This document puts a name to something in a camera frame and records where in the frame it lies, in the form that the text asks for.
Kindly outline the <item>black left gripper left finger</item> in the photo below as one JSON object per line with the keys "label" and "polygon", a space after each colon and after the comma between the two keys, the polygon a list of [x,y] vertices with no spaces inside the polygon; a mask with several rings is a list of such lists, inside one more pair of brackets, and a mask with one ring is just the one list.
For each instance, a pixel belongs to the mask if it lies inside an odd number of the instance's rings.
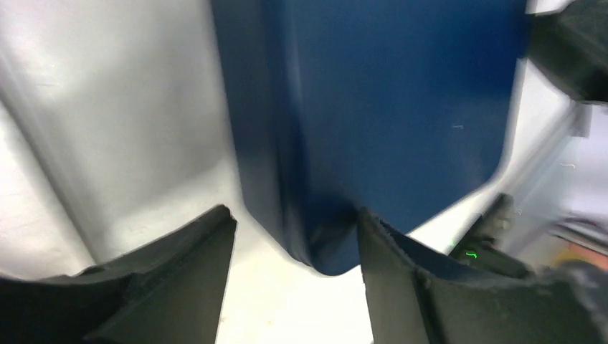
{"label": "black left gripper left finger", "polygon": [[75,276],[1,279],[3,343],[214,343],[237,222],[215,206]]}

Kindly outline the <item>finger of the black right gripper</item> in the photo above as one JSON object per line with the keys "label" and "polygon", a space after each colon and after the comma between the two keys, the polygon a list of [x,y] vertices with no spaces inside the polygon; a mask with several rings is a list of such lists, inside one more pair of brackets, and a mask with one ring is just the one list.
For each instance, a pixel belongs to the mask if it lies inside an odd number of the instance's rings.
{"label": "finger of the black right gripper", "polygon": [[572,1],[529,16],[527,58],[560,91],[607,103],[607,2]]}

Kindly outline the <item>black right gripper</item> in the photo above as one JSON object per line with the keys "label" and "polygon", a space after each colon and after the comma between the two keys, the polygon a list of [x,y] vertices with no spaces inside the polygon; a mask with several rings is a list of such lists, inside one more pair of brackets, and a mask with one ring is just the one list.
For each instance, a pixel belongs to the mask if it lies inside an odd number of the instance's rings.
{"label": "black right gripper", "polygon": [[500,193],[474,221],[449,253],[457,261],[495,274],[516,279],[532,275],[522,261],[499,249],[502,238],[512,228],[513,197]]}

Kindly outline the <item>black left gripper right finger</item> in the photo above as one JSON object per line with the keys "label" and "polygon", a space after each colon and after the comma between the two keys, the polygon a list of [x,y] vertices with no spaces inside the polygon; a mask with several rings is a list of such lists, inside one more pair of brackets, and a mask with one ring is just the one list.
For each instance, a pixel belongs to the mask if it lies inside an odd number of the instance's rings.
{"label": "black left gripper right finger", "polygon": [[590,263],[504,277],[403,236],[368,209],[358,246],[375,343],[607,341],[607,273]]}

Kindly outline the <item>blue box lid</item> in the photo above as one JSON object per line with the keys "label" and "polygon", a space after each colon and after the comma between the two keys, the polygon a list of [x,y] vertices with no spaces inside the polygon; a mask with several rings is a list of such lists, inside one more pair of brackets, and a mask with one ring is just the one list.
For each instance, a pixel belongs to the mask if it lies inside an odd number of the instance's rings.
{"label": "blue box lid", "polygon": [[524,1],[213,1],[244,204],[295,260],[359,263],[368,207],[407,233],[503,155]]}

